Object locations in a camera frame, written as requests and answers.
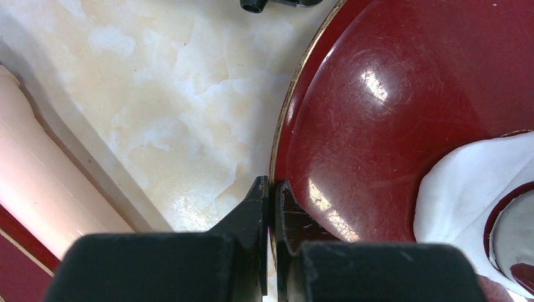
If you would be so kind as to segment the white dough ball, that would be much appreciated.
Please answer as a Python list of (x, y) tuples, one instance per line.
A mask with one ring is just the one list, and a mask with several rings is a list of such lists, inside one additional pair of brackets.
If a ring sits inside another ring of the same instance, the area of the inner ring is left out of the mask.
[(464, 253), (478, 275), (532, 298), (493, 266), (484, 247), (492, 210), (511, 191), (532, 181), (532, 132), (455, 149), (421, 181), (413, 223), (416, 241), (452, 245)]

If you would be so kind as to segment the round red tray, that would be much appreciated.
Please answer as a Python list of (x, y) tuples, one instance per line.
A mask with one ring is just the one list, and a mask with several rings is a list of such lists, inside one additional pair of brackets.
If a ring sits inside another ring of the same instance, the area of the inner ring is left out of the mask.
[[(270, 184), (288, 181), (336, 240), (418, 243), (423, 177), (459, 147), (528, 132), (532, 1), (340, 1), (283, 104)], [(485, 301), (533, 300), (475, 274)]]

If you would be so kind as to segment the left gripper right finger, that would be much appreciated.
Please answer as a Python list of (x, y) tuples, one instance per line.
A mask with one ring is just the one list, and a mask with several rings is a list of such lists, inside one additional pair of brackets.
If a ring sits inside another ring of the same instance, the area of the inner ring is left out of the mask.
[(336, 240), (293, 194), (273, 191), (279, 301), (485, 301), (467, 258), (449, 245)]

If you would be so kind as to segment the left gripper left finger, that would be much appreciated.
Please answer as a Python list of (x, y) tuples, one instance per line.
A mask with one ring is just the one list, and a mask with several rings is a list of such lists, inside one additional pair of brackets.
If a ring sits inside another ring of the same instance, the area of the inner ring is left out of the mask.
[(45, 301), (261, 301), (268, 179), (205, 232), (100, 233), (67, 251)]

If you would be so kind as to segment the clear glass cup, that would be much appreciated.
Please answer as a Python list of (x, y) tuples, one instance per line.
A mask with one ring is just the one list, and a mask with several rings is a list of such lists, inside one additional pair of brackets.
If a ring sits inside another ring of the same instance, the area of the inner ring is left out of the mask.
[(533, 294), (533, 183), (499, 200), (486, 222), (484, 248), (492, 266)]

